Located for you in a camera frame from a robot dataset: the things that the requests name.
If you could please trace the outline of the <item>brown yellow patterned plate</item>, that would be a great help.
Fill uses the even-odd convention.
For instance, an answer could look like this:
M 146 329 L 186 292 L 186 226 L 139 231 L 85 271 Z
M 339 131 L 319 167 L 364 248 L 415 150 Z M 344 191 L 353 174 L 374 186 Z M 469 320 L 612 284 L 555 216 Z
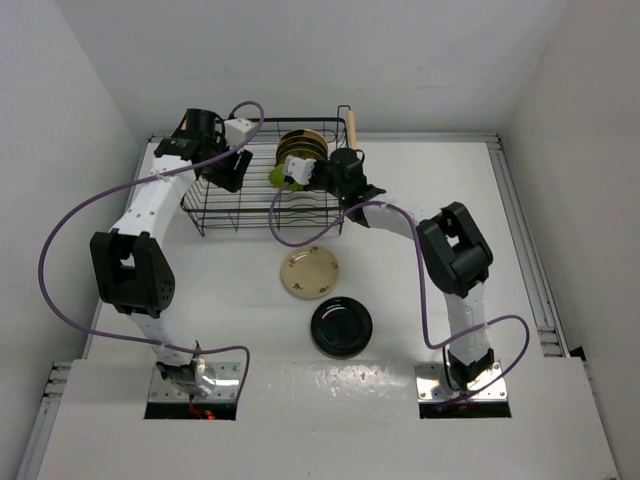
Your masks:
M 327 160 L 328 152 L 311 144 L 294 144 L 285 147 L 276 153 L 275 165 L 283 165 L 288 156 L 301 159 Z
M 327 140 L 319 132 L 311 129 L 295 129 L 284 134 L 280 140 L 280 144 L 284 144 L 286 141 L 293 139 L 294 141 L 301 141 L 311 143 L 312 141 L 328 147 Z

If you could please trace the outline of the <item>lime green plate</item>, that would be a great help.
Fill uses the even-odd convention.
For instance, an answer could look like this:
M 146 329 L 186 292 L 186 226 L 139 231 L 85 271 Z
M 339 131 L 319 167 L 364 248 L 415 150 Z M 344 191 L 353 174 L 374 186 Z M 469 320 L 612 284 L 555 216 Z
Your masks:
M 287 191 L 302 191 L 304 189 L 303 185 L 287 178 L 283 165 L 274 167 L 268 175 L 268 180 L 278 189 L 285 188 Z

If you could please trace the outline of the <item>beige plate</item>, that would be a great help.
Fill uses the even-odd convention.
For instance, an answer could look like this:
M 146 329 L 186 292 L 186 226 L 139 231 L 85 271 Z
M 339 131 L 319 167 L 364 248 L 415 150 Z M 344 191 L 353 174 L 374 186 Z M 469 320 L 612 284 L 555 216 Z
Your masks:
M 327 248 L 310 245 L 293 250 L 282 262 L 280 279 L 285 289 L 296 298 L 322 298 L 335 288 L 340 265 Z

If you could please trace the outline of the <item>blue floral celadon plate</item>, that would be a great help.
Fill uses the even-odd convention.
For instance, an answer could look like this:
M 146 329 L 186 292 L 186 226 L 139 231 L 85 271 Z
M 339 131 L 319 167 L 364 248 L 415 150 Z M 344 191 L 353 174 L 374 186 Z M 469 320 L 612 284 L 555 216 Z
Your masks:
M 278 144 L 276 156 L 286 155 L 294 150 L 310 151 L 323 157 L 328 155 L 328 148 L 322 142 L 310 137 L 298 136 L 281 141 Z

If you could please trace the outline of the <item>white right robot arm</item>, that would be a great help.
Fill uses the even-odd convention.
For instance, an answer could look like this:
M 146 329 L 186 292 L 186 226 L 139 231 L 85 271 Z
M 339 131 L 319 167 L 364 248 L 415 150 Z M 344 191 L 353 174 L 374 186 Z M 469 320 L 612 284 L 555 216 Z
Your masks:
M 304 189 L 335 197 L 352 222 L 417 242 L 419 267 L 445 298 L 453 385 L 466 390 L 491 367 L 494 351 L 484 327 L 484 293 L 493 254 L 464 204 L 453 202 L 431 217 L 423 208 L 403 206 L 368 181 L 364 153 L 350 148 L 286 170 Z

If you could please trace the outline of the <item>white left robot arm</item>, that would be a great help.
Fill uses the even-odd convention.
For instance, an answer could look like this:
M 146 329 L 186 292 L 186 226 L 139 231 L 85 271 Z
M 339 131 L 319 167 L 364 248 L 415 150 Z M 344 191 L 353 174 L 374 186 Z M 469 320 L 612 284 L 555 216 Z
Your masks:
M 244 147 L 255 130 L 244 118 L 187 110 L 172 135 L 158 144 L 150 182 L 139 188 L 108 232 L 97 232 L 90 241 L 101 300 L 140 329 L 152 343 L 161 378 L 192 399 L 213 392 L 214 371 L 199 343 L 170 311 L 176 279 L 162 243 L 184 195 L 198 179 L 231 193 L 241 189 L 252 158 Z

